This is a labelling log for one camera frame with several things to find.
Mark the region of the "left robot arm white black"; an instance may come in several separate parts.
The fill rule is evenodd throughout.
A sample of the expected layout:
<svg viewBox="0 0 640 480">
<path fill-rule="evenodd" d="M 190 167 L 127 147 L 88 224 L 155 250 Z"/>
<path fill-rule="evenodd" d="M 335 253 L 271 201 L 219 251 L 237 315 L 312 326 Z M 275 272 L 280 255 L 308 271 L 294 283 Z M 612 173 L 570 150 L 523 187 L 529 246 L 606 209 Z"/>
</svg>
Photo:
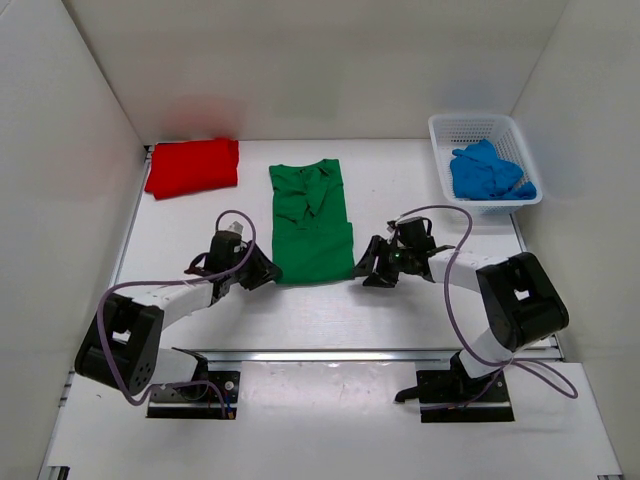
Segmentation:
<svg viewBox="0 0 640 480">
<path fill-rule="evenodd" d="M 153 388 L 172 388 L 197 398 L 212 387 L 206 359 L 185 349 L 162 349 L 163 330 L 221 300 L 232 286 L 247 291 L 275 282 L 282 270 L 254 241 L 232 230 L 220 230 L 207 252 L 196 256 L 176 281 L 150 281 L 151 290 L 138 297 L 121 289 L 142 287 L 142 281 L 114 286 L 99 301 L 94 319 L 74 360 L 77 374 L 118 389 L 138 404 Z"/>
</svg>

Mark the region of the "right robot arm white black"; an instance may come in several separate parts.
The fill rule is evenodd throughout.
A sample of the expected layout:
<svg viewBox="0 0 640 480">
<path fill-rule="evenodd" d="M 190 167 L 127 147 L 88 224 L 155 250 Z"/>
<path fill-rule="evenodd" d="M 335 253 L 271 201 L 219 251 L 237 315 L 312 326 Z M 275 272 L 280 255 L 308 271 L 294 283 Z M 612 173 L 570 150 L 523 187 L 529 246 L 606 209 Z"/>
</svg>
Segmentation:
<svg viewBox="0 0 640 480">
<path fill-rule="evenodd" d="M 388 239 L 371 238 L 353 269 L 364 286 L 393 288 L 406 274 L 482 297 L 488 327 L 451 359 L 448 387 L 456 398 L 473 399 L 484 378 L 516 352 L 568 326 L 568 310 L 535 255 L 491 257 L 438 246 L 425 217 L 392 222 L 390 230 Z"/>
</svg>

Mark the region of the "green t shirt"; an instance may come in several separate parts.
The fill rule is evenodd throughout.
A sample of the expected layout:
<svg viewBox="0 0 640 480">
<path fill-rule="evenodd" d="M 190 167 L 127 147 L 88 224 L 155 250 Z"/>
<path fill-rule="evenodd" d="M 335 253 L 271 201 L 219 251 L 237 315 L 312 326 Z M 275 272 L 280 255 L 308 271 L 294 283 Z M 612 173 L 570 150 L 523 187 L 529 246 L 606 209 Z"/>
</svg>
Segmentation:
<svg viewBox="0 0 640 480">
<path fill-rule="evenodd" d="M 272 165 L 273 262 L 282 285 L 333 283 L 353 277 L 354 233 L 340 162 Z"/>
</svg>

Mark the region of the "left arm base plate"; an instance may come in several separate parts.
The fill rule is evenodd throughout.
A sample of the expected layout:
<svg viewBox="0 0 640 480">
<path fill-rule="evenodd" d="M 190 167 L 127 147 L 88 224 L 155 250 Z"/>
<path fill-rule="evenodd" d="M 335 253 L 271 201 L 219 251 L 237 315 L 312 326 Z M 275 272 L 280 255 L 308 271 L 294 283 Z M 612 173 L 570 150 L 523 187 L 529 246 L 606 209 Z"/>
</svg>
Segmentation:
<svg viewBox="0 0 640 480">
<path fill-rule="evenodd" d="M 146 417 L 150 419 L 235 420 L 237 418 L 241 372 L 210 370 L 208 380 L 221 393 L 206 386 L 165 389 L 151 395 Z"/>
</svg>

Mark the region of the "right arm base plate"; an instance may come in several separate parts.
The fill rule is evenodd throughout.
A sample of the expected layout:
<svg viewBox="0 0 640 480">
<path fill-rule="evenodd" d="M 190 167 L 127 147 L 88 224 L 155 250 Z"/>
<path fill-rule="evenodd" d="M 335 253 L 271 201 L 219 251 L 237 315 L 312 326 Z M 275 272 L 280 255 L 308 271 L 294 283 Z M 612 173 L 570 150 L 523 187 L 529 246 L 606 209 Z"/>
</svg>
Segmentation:
<svg viewBox="0 0 640 480">
<path fill-rule="evenodd" d="M 418 400 L 422 423 L 514 422 L 504 373 L 498 369 L 471 378 L 460 356 L 451 357 L 448 370 L 418 370 L 416 385 L 400 390 L 394 402 Z"/>
</svg>

